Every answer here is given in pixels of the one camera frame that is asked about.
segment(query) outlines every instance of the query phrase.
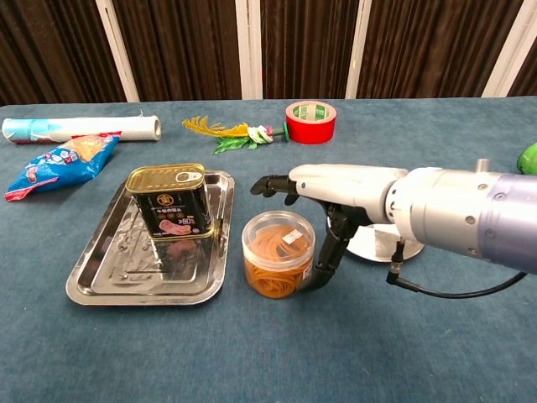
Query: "snack bag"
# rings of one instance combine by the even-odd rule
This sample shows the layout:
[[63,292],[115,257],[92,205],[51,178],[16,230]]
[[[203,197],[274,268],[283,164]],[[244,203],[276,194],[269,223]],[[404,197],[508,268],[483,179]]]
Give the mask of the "snack bag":
[[119,141],[102,133],[72,139],[31,160],[8,188],[8,202],[24,199],[31,191],[53,191],[95,178]]

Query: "robotic arm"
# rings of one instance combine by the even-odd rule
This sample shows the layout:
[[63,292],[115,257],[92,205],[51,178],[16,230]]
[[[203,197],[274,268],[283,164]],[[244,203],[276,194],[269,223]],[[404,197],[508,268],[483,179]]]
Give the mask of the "robotic arm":
[[[537,274],[537,176],[475,171],[366,165],[301,165],[289,175],[259,179],[254,195],[287,193],[321,204],[330,218],[326,239],[307,289],[320,288],[334,275],[350,239],[361,225],[395,224],[401,239],[387,282],[446,298],[483,296],[503,290],[526,274]],[[405,240],[519,270],[506,283],[466,294],[442,294],[399,278]]]

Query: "blue tablecloth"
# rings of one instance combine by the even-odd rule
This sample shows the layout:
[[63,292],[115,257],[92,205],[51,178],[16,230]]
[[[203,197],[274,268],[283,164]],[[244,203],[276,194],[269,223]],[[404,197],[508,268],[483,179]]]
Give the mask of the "blue tablecloth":
[[[537,141],[537,97],[328,101],[338,111],[322,146],[276,142],[213,155],[215,141],[181,126],[211,121],[281,125],[290,100],[35,105],[0,118],[156,114],[158,143],[119,144],[93,181],[0,202],[0,401],[69,402],[530,402],[537,396],[537,279],[484,298],[448,301],[388,285],[385,264],[346,256],[325,288],[273,301],[243,274],[240,235],[260,212],[284,207],[248,192],[259,176],[304,163],[516,172]],[[0,145],[0,188],[50,145]],[[65,282],[117,187],[141,165],[200,162],[236,180],[227,273],[208,303],[180,307],[88,307]],[[323,211],[291,209],[323,238]],[[488,287],[514,271],[433,248],[405,277],[445,291]]]

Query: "tape roll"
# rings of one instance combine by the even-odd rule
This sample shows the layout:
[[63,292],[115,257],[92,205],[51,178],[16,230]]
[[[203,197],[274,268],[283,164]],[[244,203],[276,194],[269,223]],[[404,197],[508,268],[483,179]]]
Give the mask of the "tape roll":
[[319,101],[299,101],[285,109],[289,137],[302,144],[330,141],[334,135],[336,116],[334,107]]
[[64,143],[80,136],[117,133],[120,141],[159,140],[160,121],[156,116],[121,118],[11,119],[2,124],[7,141],[25,143]]

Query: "green object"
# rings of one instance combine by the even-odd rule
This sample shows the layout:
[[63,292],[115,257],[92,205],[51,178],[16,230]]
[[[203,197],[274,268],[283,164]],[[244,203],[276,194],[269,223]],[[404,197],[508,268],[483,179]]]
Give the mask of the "green object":
[[519,156],[517,168],[525,175],[537,175],[537,143],[530,145]]

